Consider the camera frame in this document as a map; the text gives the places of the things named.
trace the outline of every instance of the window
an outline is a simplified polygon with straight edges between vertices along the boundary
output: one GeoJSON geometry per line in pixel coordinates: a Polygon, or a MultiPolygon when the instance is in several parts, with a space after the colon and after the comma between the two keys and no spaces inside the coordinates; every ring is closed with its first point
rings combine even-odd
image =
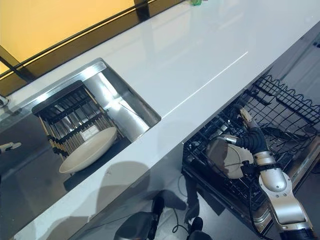
{"type": "Polygon", "coordinates": [[[0,0],[0,94],[11,94],[179,2],[0,0]]]}

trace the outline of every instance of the yellow wall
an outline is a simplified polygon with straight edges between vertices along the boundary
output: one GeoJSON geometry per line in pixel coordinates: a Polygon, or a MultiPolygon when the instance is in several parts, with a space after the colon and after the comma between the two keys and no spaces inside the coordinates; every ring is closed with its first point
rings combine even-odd
{"type": "Polygon", "coordinates": [[[0,45],[22,62],[133,5],[134,0],[0,0],[0,45]]]}
{"type": "Polygon", "coordinates": [[[2,62],[0,62],[0,74],[4,73],[8,69],[9,68],[6,65],[4,65],[2,62]]]}

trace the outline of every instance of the wire rack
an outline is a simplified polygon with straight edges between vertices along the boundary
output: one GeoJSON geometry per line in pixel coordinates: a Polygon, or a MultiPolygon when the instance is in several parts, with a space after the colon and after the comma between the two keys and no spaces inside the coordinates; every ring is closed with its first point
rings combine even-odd
{"type": "MultiPolygon", "coordinates": [[[[85,142],[81,133],[118,127],[81,81],[77,81],[32,109],[41,122],[53,152],[62,160],[85,142]]],[[[118,129],[117,139],[123,137],[118,129]]]]}
{"type": "MultiPolygon", "coordinates": [[[[252,179],[229,179],[206,155],[207,145],[216,136],[229,134],[242,137],[246,134],[234,104],[244,106],[256,120],[270,151],[284,172],[288,172],[298,155],[319,134],[320,105],[313,105],[311,100],[288,89],[271,75],[264,75],[185,143],[184,162],[199,161],[202,165],[214,168],[219,173],[216,177],[220,181],[217,182],[223,182],[228,192],[248,206],[252,179]]],[[[264,201],[264,194],[257,185],[254,186],[252,209],[256,211],[264,201]]]]}

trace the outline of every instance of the dishwasher rack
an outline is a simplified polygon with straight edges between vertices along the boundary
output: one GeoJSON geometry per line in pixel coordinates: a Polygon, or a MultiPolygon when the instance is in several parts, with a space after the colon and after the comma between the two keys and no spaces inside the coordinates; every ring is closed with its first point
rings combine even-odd
{"type": "MultiPolygon", "coordinates": [[[[208,143],[216,136],[242,137],[246,134],[234,104],[244,106],[258,123],[270,151],[285,173],[291,170],[298,156],[319,134],[320,105],[313,105],[311,100],[288,89],[271,75],[263,75],[184,144],[182,173],[193,168],[188,174],[197,175],[193,177],[201,178],[207,186],[214,185],[215,195],[221,196],[221,190],[227,191],[228,198],[240,200],[248,207],[252,179],[229,179],[214,163],[209,166],[206,155],[208,143]]],[[[258,185],[253,187],[251,201],[252,210],[256,212],[266,201],[258,185]]]]}
{"type": "Polygon", "coordinates": [[[55,154],[64,160],[85,142],[81,133],[95,126],[98,131],[117,128],[82,81],[76,81],[32,108],[55,154]]]}

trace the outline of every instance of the cable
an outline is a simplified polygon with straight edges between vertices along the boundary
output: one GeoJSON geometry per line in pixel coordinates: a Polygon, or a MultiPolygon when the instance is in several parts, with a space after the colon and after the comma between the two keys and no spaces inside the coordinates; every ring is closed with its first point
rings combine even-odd
{"type": "Polygon", "coordinates": [[[273,240],[272,238],[269,238],[265,235],[263,235],[262,233],[260,233],[255,225],[255,221],[254,221],[254,215],[252,213],[252,203],[251,203],[251,198],[252,198],[252,187],[254,185],[254,180],[251,181],[250,183],[250,187],[249,187],[249,214],[250,214],[250,220],[251,220],[251,224],[252,227],[255,231],[255,234],[260,237],[261,239],[266,239],[266,240],[273,240]]]}
{"type": "Polygon", "coordinates": [[[179,190],[179,193],[184,196],[184,197],[188,197],[186,194],[184,194],[182,191],[181,191],[181,188],[180,188],[180,179],[183,177],[183,175],[181,175],[178,179],[178,190],[179,190]]]}
{"type": "Polygon", "coordinates": [[[182,226],[179,224],[179,219],[178,219],[178,214],[176,212],[176,209],[174,209],[174,208],[172,208],[172,209],[174,211],[175,218],[176,218],[176,225],[172,228],[172,233],[175,234],[178,231],[179,227],[181,227],[189,234],[188,229],[185,226],[182,226]]]}

